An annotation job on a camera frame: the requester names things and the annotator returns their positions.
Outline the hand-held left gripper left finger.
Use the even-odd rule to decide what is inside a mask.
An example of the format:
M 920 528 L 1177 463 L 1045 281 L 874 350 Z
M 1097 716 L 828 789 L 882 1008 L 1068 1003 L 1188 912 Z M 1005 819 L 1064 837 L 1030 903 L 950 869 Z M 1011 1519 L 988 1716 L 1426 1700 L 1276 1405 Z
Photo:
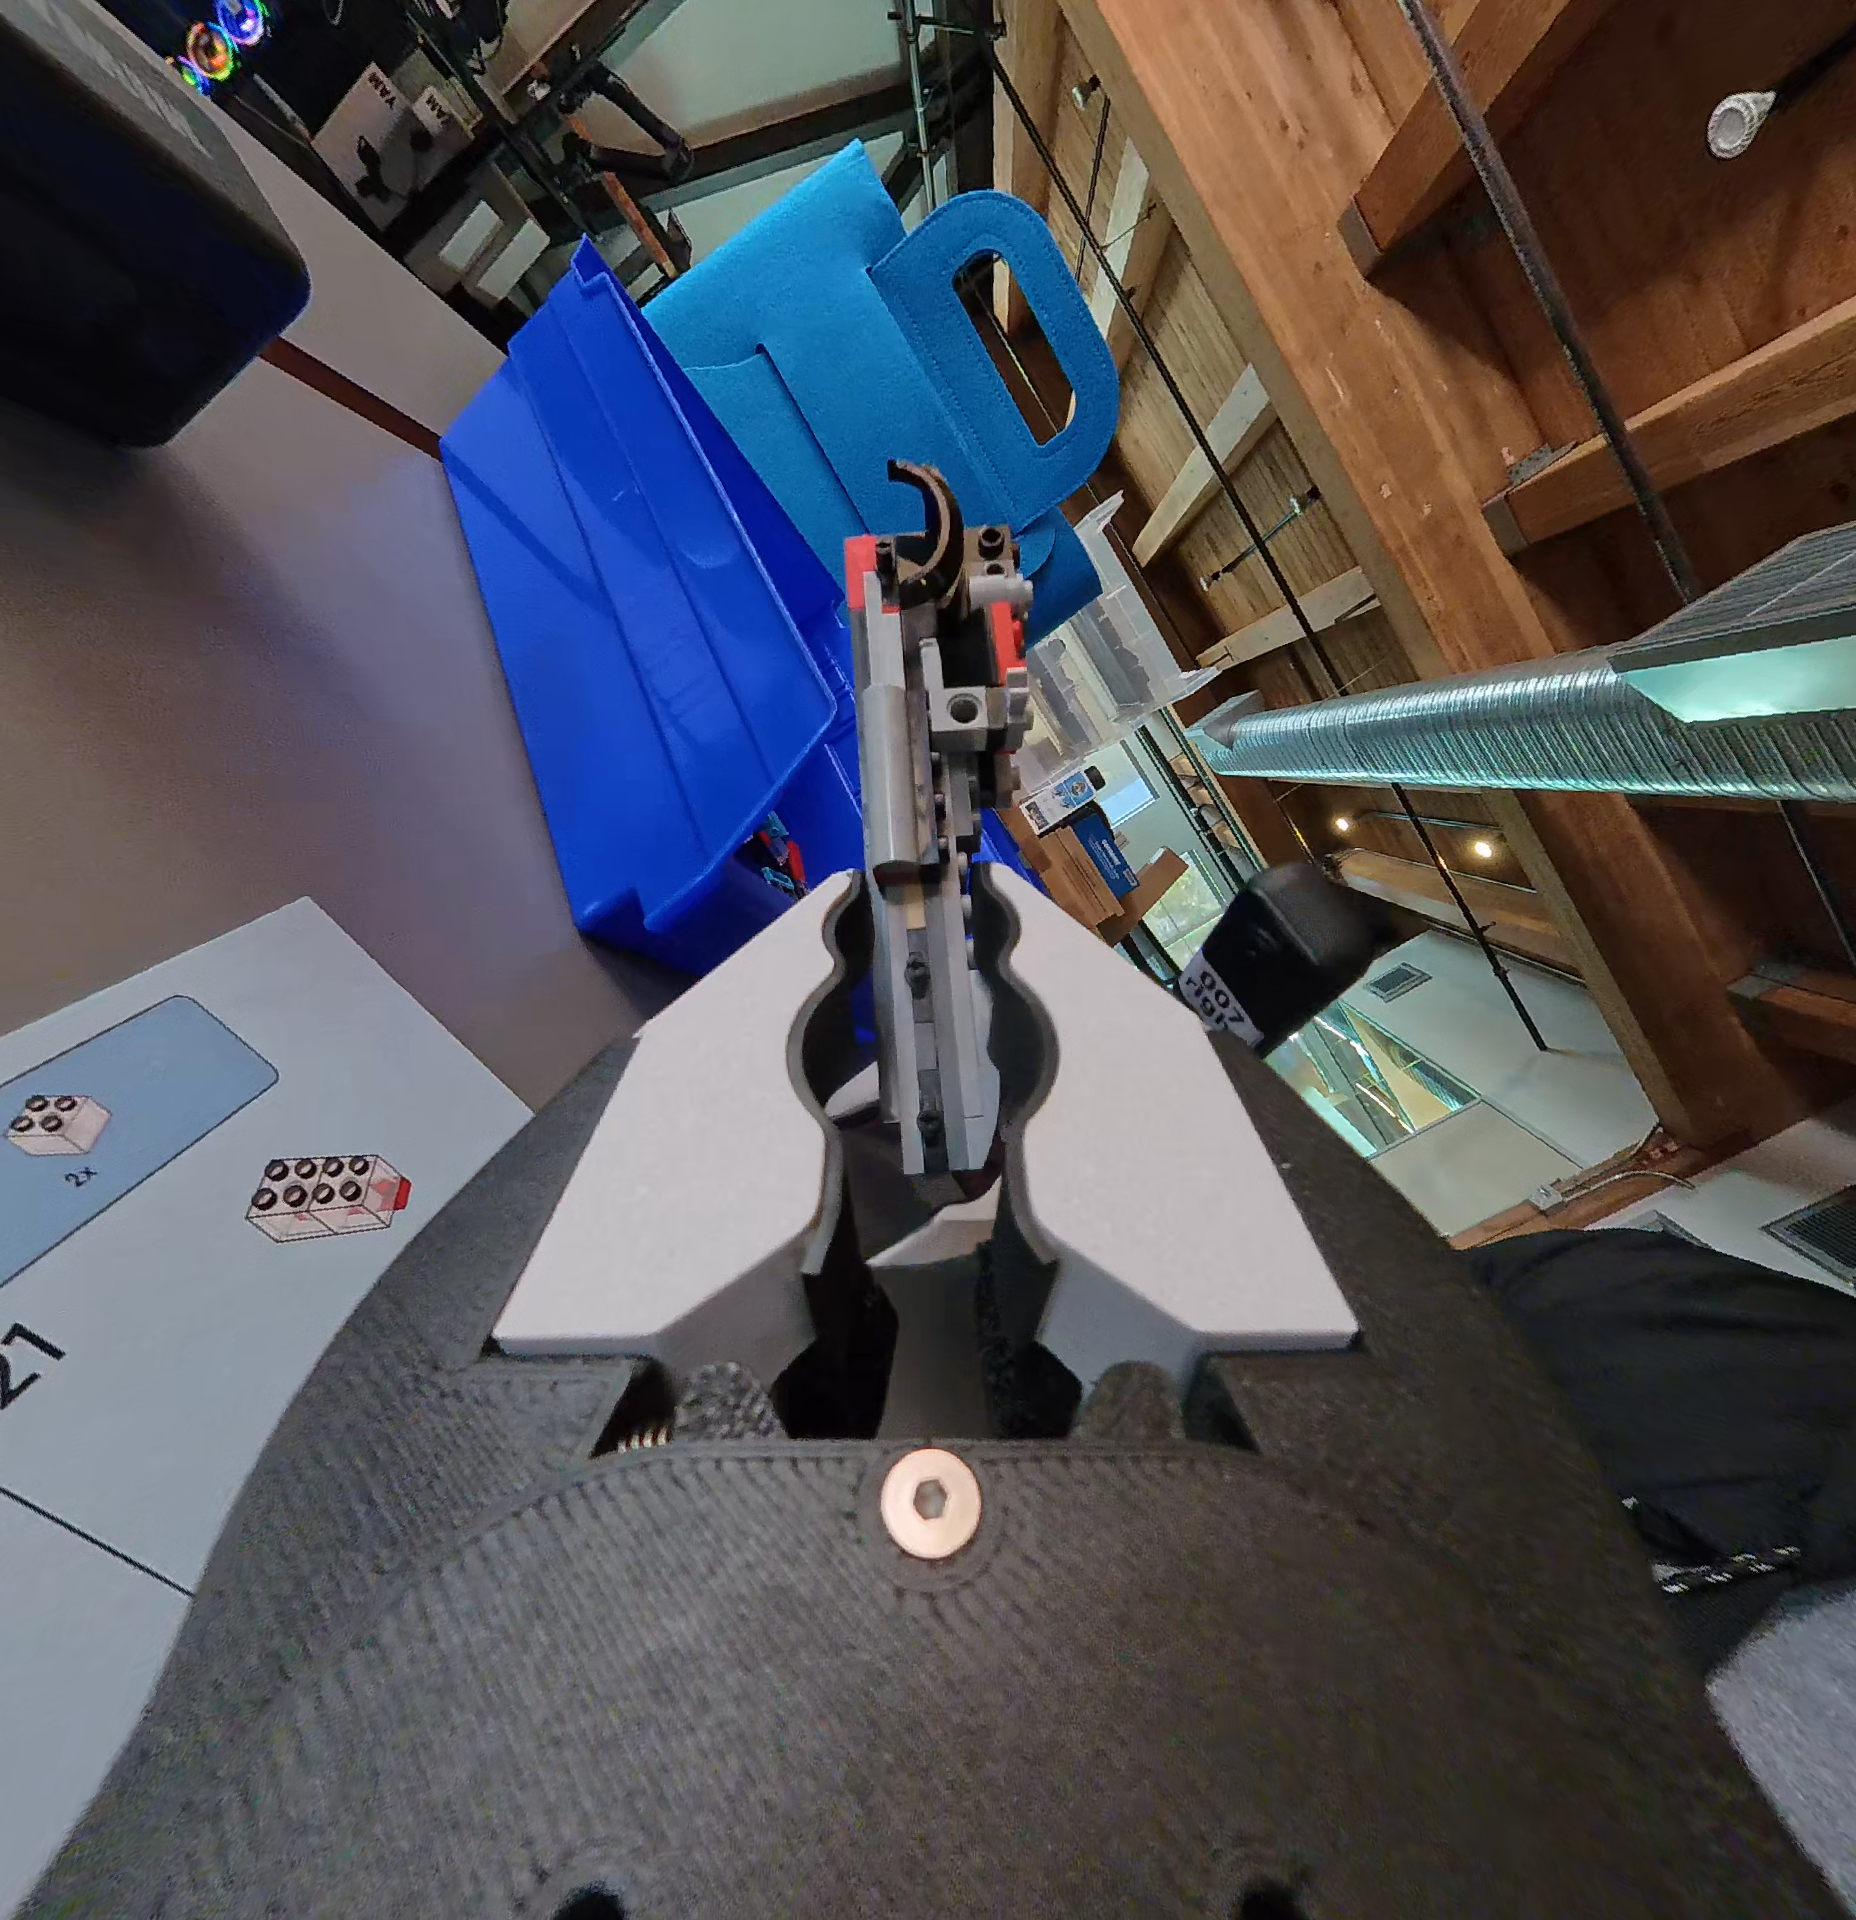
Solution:
M 496 1320 L 507 1357 L 782 1372 L 840 1225 L 861 874 L 833 874 L 645 1023 Z

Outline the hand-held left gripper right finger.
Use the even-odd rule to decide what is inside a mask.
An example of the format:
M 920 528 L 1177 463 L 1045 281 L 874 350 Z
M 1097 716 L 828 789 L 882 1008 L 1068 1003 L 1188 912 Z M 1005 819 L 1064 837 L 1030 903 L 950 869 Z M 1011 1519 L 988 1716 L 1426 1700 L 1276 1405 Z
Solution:
M 988 876 L 1005 1140 L 993 1288 L 1012 1357 L 1340 1352 L 1360 1320 L 1250 1115 L 1266 1061 L 1017 874 Z

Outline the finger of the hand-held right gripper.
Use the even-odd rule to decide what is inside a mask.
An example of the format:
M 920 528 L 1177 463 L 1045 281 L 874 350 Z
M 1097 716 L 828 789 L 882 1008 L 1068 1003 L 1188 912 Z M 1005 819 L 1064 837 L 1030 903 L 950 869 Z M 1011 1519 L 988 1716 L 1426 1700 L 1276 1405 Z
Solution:
M 898 1312 L 879 1439 L 993 1439 L 982 1352 L 982 1248 L 998 1192 L 933 1212 L 871 1260 Z

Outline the grey toy brick vehicle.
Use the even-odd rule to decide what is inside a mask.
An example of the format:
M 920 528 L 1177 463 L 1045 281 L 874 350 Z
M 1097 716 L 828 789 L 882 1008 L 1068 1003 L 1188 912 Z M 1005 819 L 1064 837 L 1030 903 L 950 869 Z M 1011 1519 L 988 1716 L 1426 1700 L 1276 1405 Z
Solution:
M 888 476 L 917 493 L 923 529 L 844 544 L 878 1099 L 904 1173 L 964 1190 L 998 1099 L 971 870 L 985 814 L 1018 790 L 1034 587 L 1012 528 L 967 524 L 940 468 L 888 462 Z

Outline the blue product box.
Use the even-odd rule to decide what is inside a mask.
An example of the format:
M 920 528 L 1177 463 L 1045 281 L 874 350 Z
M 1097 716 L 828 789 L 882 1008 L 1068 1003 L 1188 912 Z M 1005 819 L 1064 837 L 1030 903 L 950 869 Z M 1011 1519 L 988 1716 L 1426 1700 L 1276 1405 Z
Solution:
M 1017 797 L 1017 833 L 1023 853 L 1038 874 L 1061 872 L 1066 886 L 1075 886 L 1086 872 L 1093 872 L 1114 903 L 1124 902 L 1139 886 L 1139 874 L 1108 822 L 1100 792 L 1108 776 L 1087 765 L 1038 790 Z

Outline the clear plastic drawer stack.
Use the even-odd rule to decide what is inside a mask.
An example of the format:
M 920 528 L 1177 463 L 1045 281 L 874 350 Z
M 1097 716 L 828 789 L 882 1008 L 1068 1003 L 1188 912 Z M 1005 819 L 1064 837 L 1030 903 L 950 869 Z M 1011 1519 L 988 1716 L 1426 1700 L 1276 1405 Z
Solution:
M 1071 528 L 1097 565 L 1100 592 L 1030 649 L 1037 719 L 1018 756 L 1025 779 L 1075 770 L 1219 674 L 1183 666 L 1144 607 L 1108 536 L 1123 501 L 1124 493 L 1111 493 Z

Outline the printed instruction sheet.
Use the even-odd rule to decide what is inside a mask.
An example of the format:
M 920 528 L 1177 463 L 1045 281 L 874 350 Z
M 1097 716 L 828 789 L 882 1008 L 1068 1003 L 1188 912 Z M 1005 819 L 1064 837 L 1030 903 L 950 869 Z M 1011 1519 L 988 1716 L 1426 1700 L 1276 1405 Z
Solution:
M 0 1916 L 315 1360 L 526 1120 L 311 898 L 0 1038 Z

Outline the blue felt bag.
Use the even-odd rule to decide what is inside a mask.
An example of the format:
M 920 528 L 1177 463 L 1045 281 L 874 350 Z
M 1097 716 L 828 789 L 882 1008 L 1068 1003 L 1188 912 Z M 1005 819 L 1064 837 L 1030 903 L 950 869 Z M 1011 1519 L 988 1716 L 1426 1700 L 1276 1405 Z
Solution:
M 959 281 L 1001 258 L 1044 326 L 1075 412 L 1038 441 Z M 1061 503 L 1106 458 L 1118 371 L 1053 227 L 974 189 L 907 227 L 860 141 L 665 292 L 645 315 L 837 587 L 844 544 L 917 533 L 890 462 L 929 463 L 971 525 L 1003 521 L 1034 584 L 1038 639 L 1102 592 Z

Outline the person's grey hoodie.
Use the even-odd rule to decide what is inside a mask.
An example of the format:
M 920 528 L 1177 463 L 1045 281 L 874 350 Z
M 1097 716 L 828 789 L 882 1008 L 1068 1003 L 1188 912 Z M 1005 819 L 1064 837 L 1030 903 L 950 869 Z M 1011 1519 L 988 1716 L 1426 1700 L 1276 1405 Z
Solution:
M 1792 1593 L 1715 1670 L 1741 1760 L 1856 1916 L 1856 1582 Z

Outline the black digital timer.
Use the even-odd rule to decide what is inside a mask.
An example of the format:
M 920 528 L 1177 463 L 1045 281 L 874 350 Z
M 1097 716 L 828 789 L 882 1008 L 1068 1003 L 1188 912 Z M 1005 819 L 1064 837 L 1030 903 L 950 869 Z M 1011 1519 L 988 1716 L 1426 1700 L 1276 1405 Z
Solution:
M 310 296 L 207 100 L 100 5 L 0 1 L 0 397 L 165 444 Z

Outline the rainbow-lit computer case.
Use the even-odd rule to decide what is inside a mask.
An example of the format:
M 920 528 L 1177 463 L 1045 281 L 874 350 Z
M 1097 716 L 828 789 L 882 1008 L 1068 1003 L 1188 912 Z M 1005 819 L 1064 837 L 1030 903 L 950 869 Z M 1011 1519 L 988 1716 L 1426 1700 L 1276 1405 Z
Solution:
M 273 36 L 274 11 L 268 1 L 212 1 L 185 19 L 179 51 L 168 54 L 168 64 L 199 95 L 212 96 L 244 72 L 244 64 Z

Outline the silver air duct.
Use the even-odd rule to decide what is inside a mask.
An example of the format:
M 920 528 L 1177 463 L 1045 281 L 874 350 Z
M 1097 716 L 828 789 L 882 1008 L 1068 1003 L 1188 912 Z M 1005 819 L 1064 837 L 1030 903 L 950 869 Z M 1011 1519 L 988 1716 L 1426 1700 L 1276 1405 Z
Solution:
M 1633 640 L 1259 712 L 1194 737 L 1215 774 L 1856 807 L 1856 518 Z

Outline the black white drawstring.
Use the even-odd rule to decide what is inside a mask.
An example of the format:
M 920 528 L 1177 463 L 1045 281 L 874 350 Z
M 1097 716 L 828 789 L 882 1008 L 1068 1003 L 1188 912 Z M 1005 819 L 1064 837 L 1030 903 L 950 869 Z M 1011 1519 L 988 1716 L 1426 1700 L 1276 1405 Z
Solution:
M 1802 1561 L 1803 1548 L 1798 1546 L 1767 1546 L 1740 1550 L 1712 1561 L 1658 1561 L 1652 1575 L 1662 1598 L 1684 1600 L 1691 1594 L 1722 1593 L 1777 1575 L 1794 1577 L 1796 1570 L 1802 1570 Z

